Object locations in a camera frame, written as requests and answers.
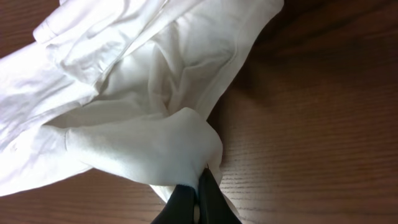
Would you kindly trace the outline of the white t-shirt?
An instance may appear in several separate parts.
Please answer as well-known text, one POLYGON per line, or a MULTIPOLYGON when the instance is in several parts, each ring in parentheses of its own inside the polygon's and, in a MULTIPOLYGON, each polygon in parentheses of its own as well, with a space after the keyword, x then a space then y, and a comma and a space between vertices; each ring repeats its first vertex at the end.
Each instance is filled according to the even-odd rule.
POLYGON ((207 123, 274 1, 61 1, 33 43, 1 59, 1 195, 92 168, 147 184, 217 184, 207 123))

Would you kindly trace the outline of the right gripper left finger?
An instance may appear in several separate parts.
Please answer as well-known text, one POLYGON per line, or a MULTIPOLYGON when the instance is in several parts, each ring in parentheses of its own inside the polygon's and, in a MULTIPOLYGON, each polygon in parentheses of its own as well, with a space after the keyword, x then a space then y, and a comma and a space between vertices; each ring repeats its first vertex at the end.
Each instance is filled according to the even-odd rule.
POLYGON ((194 224, 195 189, 177 185, 163 210, 151 224, 194 224))

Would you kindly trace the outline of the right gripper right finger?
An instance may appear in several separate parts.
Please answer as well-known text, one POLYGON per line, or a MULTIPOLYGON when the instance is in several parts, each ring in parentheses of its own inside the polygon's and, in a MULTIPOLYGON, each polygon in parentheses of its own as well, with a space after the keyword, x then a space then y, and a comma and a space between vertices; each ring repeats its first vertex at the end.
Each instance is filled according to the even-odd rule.
POLYGON ((230 209, 211 170, 203 170, 198 184, 201 224, 241 224, 230 209))

